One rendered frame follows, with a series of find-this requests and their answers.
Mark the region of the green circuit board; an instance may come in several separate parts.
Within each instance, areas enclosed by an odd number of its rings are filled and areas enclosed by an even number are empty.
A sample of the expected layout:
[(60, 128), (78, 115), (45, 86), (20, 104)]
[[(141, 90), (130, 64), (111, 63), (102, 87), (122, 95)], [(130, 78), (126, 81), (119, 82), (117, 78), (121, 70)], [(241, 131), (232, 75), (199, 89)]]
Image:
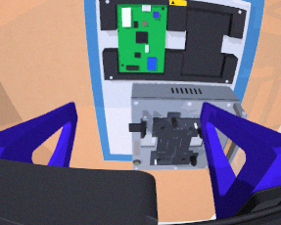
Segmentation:
[(119, 72), (164, 72), (166, 14), (167, 5), (117, 5)]

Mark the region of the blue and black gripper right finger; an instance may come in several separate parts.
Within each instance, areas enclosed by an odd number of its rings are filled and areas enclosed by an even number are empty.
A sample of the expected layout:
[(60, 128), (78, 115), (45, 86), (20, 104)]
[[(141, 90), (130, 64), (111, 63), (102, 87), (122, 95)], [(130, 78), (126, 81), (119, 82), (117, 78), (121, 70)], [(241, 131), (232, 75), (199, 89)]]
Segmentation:
[[(216, 219), (233, 216), (253, 193), (281, 186), (281, 133), (208, 102), (203, 102), (200, 122)], [(237, 177), (215, 127), (246, 154)]]

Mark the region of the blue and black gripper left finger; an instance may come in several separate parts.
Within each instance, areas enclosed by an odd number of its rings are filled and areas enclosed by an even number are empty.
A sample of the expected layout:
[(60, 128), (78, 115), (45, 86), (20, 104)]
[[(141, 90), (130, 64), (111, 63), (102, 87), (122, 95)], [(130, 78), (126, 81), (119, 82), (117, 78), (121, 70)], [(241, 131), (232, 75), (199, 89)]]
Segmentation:
[(56, 149), (47, 165), (70, 167), (77, 126), (75, 102), (0, 131), (0, 158), (32, 162), (32, 153), (63, 127)]

